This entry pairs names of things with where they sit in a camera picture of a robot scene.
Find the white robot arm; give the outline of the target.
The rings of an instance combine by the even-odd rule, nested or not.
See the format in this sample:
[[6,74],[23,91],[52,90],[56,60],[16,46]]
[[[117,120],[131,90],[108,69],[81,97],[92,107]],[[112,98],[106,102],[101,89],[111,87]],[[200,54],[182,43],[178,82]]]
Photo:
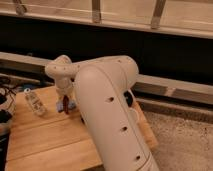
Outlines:
[[62,55],[45,66],[60,95],[75,94],[77,106],[106,171],[160,171],[124,93],[136,82],[136,62],[106,56],[73,62]]

